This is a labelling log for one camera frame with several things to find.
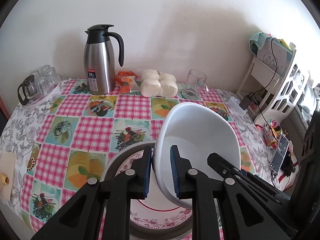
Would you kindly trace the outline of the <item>oval pink floral plate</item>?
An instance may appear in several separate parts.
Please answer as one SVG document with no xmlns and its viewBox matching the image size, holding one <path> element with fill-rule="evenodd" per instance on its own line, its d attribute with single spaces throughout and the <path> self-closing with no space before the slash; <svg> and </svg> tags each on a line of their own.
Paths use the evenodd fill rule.
<svg viewBox="0 0 320 240">
<path fill-rule="evenodd" d="M 156 199 L 166 198 L 157 185 L 153 171 L 150 174 L 149 192 L 146 198 L 152 197 Z M 156 212 L 141 206 L 136 199 L 131 200 L 130 220 L 143 228 L 154 230 L 171 229 L 186 222 L 191 215 L 192 211 L 183 207 L 171 212 Z"/>
</svg>

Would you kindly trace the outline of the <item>round stainless steel tray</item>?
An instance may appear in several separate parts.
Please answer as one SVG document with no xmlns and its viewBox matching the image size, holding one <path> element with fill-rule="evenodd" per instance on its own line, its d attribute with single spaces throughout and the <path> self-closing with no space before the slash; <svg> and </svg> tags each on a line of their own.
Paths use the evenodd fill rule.
<svg viewBox="0 0 320 240">
<path fill-rule="evenodd" d="M 106 165 L 101 180 L 109 180 L 119 173 L 126 171 L 135 159 L 143 155 L 144 147 L 154 148 L 154 141 L 145 141 L 133 144 L 117 153 Z M 192 239 L 192 215 L 186 222 L 164 230 L 147 229 L 134 224 L 130 220 L 131 239 Z"/>
</svg>

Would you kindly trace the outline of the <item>plain white bowl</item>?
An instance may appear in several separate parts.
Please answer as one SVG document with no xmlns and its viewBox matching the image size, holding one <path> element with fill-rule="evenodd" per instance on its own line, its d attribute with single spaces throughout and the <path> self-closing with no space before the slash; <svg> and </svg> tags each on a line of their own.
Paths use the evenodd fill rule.
<svg viewBox="0 0 320 240">
<path fill-rule="evenodd" d="M 176 145 L 180 156 L 209 178 L 222 177 L 207 164 L 211 153 L 217 153 L 236 168 L 241 167 L 240 146 L 231 125 L 211 109 L 193 102 L 174 106 L 167 114 L 153 153 L 152 167 L 158 187 L 175 205 L 191 209 L 191 200 L 179 200 L 174 191 L 170 165 L 170 148 Z"/>
</svg>

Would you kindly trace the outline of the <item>smartphone with lit screen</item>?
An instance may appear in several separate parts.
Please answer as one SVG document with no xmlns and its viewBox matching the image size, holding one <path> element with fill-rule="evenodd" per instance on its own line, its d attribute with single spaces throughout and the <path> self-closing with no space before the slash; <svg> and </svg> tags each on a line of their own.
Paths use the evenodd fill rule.
<svg viewBox="0 0 320 240">
<path fill-rule="evenodd" d="M 286 156 L 287 150 L 289 148 L 289 141 L 286 137 L 286 135 L 281 135 L 280 139 L 278 141 L 277 147 L 274 151 L 273 157 L 270 162 L 270 168 L 274 173 L 278 173 L 280 170 L 280 167 L 284 161 L 284 158 Z"/>
</svg>

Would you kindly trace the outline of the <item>colourful candy tube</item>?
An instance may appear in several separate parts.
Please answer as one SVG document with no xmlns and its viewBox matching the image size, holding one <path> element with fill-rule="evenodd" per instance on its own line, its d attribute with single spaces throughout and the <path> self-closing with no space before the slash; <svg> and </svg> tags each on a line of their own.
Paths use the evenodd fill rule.
<svg viewBox="0 0 320 240">
<path fill-rule="evenodd" d="M 272 130 L 269 128 L 269 126 L 265 125 L 262 128 L 262 132 L 263 132 L 263 137 L 266 145 L 272 148 L 276 148 L 278 141 L 274 137 L 274 134 Z"/>
</svg>

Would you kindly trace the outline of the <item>glass ashtray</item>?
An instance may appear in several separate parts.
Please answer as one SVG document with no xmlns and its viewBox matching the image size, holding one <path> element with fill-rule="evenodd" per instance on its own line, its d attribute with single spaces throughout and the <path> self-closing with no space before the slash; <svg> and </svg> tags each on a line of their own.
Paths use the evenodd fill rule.
<svg viewBox="0 0 320 240">
<path fill-rule="evenodd" d="M 197 100 L 198 92 L 194 86 L 183 87 L 181 90 L 182 97 L 188 100 Z"/>
</svg>

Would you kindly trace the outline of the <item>white power strip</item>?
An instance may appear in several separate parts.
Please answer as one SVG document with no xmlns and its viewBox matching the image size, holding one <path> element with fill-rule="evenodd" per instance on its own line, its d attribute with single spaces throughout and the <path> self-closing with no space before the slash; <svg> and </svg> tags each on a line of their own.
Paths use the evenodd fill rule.
<svg viewBox="0 0 320 240">
<path fill-rule="evenodd" d="M 228 104 L 234 109 L 234 111 L 240 115 L 240 116 L 244 116 L 247 113 L 246 109 L 242 109 L 240 107 L 240 100 L 237 99 L 234 96 L 231 96 L 228 100 Z"/>
</svg>

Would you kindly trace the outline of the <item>checkered picture tablecloth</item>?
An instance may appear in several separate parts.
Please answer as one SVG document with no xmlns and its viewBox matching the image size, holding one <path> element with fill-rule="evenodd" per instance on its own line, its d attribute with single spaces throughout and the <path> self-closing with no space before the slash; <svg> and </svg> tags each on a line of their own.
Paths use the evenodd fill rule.
<svg viewBox="0 0 320 240">
<path fill-rule="evenodd" d="M 33 108 L 18 104 L 1 135 L 1 151 L 13 152 L 15 169 L 10 200 L 3 211 L 16 233 L 30 239 L 87 179 L 101 178 L 103 168 L 134 143 L 157 140 L 169 111 L 187 102 L 179 91 L 173 98 L 145 98 L 139 92 L 89 94 L 84 79 L 62 80 L 61 94 Z M 225 118 L 234 129 L 241 168 L 272 183 L 261 128 L 248 114 L 228 104 L 235 94 L 209 89 L 197 103 Z"/>
</svg>

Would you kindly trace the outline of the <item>black power adapter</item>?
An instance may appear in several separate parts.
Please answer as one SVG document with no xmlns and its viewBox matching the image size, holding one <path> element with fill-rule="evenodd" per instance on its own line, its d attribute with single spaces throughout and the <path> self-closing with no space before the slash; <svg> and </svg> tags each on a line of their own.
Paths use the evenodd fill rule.
<svg viewBox="0 0 320 240">
<path fill-rule="evenodd" d="M 249 95 L 246 95 L 241 100 L 239 106 L 241 109 L 246 110 L 248 108 L 248 106 L 251 104 L 251 102 L 252 102 L 252 97 Z"/>
</svg>

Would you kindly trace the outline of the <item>clear glass mug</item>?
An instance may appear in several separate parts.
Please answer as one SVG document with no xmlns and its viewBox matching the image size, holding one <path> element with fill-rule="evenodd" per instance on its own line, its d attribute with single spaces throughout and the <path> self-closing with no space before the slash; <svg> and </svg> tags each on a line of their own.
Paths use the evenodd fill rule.
<svg viewBox="0 0 320 240">
<path fill-rule="evenodd" d="M 189 70 L 185 86 L 194 86 L 198 92 L 198 99 L 204 98 L 209 93 L 209 88 L 206 85 L 207 76 L 200 70 Z"/>
</svg>

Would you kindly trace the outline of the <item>bag of white buns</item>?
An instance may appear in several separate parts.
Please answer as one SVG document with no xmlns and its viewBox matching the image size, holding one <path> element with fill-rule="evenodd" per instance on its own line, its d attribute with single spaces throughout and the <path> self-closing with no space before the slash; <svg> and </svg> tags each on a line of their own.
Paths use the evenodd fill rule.
<svg viewBox="0 0 320 240">
<path fill-rule="evenodd" d="M 144 97 L 173 98 L 178 93 L 176 77 L 155 69 L 146 69 L 141 75 L 140 93 Z"/>
</svg>

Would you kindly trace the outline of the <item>orange snack packet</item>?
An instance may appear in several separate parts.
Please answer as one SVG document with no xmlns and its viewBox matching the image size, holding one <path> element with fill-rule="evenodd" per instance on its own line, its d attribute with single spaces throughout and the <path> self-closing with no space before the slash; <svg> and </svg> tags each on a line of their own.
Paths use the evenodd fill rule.
<svg viewBox="0 0 320 240">
<path fill-rule="evenodd" d="M 127 93 L 135 93 L 140 90 L 137 85 L 138 76 L 129 70 L 121 70 L 115 77 L 116 82 L 119 84 L 119 93 L 127 94 Z"/>
</svg>

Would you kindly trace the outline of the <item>white lattice shelf rack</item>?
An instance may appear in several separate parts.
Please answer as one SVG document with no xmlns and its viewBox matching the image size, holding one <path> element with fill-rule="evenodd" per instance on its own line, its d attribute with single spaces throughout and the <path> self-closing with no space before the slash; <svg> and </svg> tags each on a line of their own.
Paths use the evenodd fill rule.
<svg viewBox="0 0 320 240">
<path fill-rule="evenodd" d="M 258 32 L 249 39 L 249 49 L 253 58 L 236 94 L 241 100 L 252 97 L 247 110 L 254 124 L 281 123 L 304 92 L 309 72 L 297 64 L 292 42 Z"/>
</svg>

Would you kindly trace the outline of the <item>white tray under glasses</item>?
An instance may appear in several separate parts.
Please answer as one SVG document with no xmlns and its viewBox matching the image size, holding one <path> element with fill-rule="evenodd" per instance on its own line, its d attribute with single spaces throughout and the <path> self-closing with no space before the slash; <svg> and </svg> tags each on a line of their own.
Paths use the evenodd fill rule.
<svg viewBox="0 0 320 240">
<path fill-rule="evenodd" d="M 25 106 L 23 106 L 24 108 L 33 108 L 33 107 L 37 107 L 40 104 L 49 101 L 51 98 L 55 97 L 55 96 L 59 96 L 61 94 L 61 90 L 60 90 L 60 85 L 61 85 L 61 80 L 59 81 L 58 84 L 56 84 L 51 91 L 48 94 L 45 95 L 41 95 L 38 98 L 36 98 L 33 101 L 29 101 Z"/>
</svg>

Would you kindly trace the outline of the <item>stainless steel thermos jug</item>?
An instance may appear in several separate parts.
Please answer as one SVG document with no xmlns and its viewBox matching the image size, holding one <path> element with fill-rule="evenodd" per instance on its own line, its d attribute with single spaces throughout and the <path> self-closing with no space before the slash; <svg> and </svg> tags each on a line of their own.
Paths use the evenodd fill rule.
<svg viewBox="0 0 320 240">
<path fill-rule="evenodd" d="M 124 40 L 118 33 L 109 31 L 113 26 L 96 24 L 85 31 L 84 70 L 89 92 L 93 95 L 109 94 L 116 86 L 116 60 L 111 38 L 118 42 L 118 63 L 120 66 L 124 64 Z"/>
</svg>

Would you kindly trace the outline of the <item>upturned clear glass cups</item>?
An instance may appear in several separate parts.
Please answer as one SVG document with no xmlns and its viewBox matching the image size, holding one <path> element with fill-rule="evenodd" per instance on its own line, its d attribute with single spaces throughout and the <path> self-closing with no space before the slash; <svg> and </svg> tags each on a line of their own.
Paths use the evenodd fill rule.
<svg viewBox="0 0 320 240">
<path fill-rule="evenodd" d="M 48 94 L 51 89 L 59 83 L 61 77 L 57 74 L 56 69 L 47 64 L 40 69 L 36 69 L 30 73 L 35 76 L 37 88 L 37 97 Z"/>
</svg>

